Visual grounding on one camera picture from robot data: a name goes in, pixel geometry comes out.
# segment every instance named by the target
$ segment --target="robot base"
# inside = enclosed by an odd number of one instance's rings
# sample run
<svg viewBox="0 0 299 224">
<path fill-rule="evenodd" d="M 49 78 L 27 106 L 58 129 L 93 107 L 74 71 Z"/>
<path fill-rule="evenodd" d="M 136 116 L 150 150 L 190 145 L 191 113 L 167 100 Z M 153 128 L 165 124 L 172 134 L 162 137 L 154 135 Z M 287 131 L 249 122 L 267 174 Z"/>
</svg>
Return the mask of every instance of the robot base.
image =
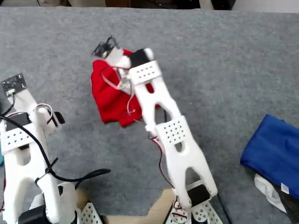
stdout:
<svg viewBox="0 0 299 224">
<path fill-rule="evenodd" d="M 188 214 L 190 211 L 182 209 L 179 202 L 175 202 L 171 205 L 163 224 L 223 224 L 208 202 L 211 197 L 202 181 L 190 184 L 186 189 L 192 204 L 194 204 L 191 214 Z"/>
</svg>

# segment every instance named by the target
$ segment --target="white label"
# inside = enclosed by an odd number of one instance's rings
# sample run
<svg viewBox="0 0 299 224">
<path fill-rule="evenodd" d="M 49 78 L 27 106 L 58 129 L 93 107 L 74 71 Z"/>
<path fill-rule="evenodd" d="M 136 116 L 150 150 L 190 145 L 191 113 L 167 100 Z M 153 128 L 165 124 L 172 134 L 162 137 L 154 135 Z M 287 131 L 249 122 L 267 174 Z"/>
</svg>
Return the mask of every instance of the white label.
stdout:
<svg viewBox="0 0 299 224">
<path fill-rule="evenodd" d="M 281 191 L 285 192 L 286 194 L 290 194 L 288 186 L 281 183 Z"/>
</svg>

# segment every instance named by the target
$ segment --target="black cable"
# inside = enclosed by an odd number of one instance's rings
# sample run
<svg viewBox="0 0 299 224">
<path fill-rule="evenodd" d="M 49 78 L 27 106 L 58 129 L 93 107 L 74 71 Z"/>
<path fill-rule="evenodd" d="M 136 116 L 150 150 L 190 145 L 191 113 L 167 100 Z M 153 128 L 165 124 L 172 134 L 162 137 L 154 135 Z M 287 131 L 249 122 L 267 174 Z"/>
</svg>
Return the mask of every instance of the black cable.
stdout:
<svg viewBox="0 0 299 224">
<path fill-rule="evenodd" d="M 23 132 L 25 132 L 27 135 L 29 135 L 38 145 L 43 158 L 47 164 L 47 168 L 45 169 L 45 175 L 47 173 L 50 173 L 53 175 L 53 177 L 55 177 L 56 179 L 60 180 L 60 181 L 64 181 L 64 182 L 82 182 L 84 180 L 99 176 L 99 175 L 103 175 L 103 174 L 107 174 L 110 173 L 111 170 L 110 169 L 97 169 L 93 172 L 88 173 L 87 175 L 80 177 L 80 178 L 75 178 L 75 179 L 68 179 L 68 178 L 64 178 L 64 177 L 60 177 L 58 176 L 53 170 L 52 167 L 55 165 L 55 163 L 57 162 L 58 158 L 56 158 L 52 163 L 50 163 L 44 149 L 43 146 L 41 145 L 40 141 L 30 132 L 28 131 L 26 128 L 24 128 L 22 125 L 20 125 L 19 123 L 15 122 L 14 120 L 11 120 L 10 118 L 4 117 L 2 115 L 0 115 L 0 119 L 3 119 L 13 125 L 15 125 L 16 127 L 18 127 L 19 129 L 21 129 Z M 43 176 L 39 177 L 36 179 L 36 183 L 42 178 Z"/>
<path fill-rule="evenodd" d="M 13 93 L 13 103 L 3 114 L 1 114 L 1 116 L 3 116 L 3 117 L 6 116 L 12 110 L 12 108 L 14 107 L 14 104 L 15 104 L 15 94 Z"/>
<path fill-rule="evenodd" d="M 221 197 L 220 197 L 219 192 L 218 192 L 217 196 L 218 196 L 219 203 L 220 203 L 220 205 L 221 205 L 221 207 L 222 207 L 222 210 L 223 210 L 223 212 L 224 212 L 224 214 L 225 214 L 225 216 L 226 216 L 226 219 L 228 220 L 228 223 L 229 223 L 229 224 L 232 224 L 233 222 L 232 222 L 232 220 L 231 220 L 231 218 L 230 218 L 230 216 L 229 216 L 229 214 L 228 214 L 228 212 L 227 212 L 227 210 L 226 210 L 226 208 L 225 208 L 225 206 L 224 206 L 224 204 L 223 204 L 223 202 L 222 202 L 222 199 L 221 199 Z"/>
</svg>

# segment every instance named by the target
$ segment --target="white cloth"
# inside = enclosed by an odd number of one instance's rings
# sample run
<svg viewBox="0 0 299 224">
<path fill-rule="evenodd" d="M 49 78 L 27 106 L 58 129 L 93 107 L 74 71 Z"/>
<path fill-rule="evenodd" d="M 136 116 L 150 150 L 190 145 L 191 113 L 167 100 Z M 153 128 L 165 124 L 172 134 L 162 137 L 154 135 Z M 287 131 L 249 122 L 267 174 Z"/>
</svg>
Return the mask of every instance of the white cloth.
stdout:
<svg viewBox="0 0 299 224">
<path fill-rule="evenodd" d="M 268 202 L 270 202 L 275 207 L 286 213 L 277 191 L 274 189 L 274 187 L 269 181 L 256 174 L 254 178 L 254 183 L 256 185 L 256 188 L 259 189 L 264 195 L 266 195 Z"/>
</svg>

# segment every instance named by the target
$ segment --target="white 3d-printed bracket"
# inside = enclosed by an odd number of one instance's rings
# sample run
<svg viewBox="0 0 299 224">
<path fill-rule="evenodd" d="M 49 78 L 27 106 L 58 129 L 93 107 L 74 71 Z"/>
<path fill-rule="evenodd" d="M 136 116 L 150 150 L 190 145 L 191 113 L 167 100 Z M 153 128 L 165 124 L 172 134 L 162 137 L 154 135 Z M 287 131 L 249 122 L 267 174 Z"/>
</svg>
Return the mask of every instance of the white 3d-printed bracket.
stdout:
<svg viewBox="0 0 299 224">
<path fill-rule="evenodd" d="M 203 181 L 211 197 L 217 194 L 217 187 L 200 147 L 192 137 L 191 131 L 178 106 L 171 98 L 162 72 L 156 61 L 131 68 L 128 72 L 132 88 L 142 108 L 146 130 L 157 136 L 165 153 L 168 174 L 183 208 L 191 208 L 191 202 L 185 186 L 185 174 L 192 168 Z M 154 93 L 149 93 L 146 84 L 151 83 Z M 156 124 L 155 105 L 160 105 L 171 117 L 166 123 Z"/>
</svg>

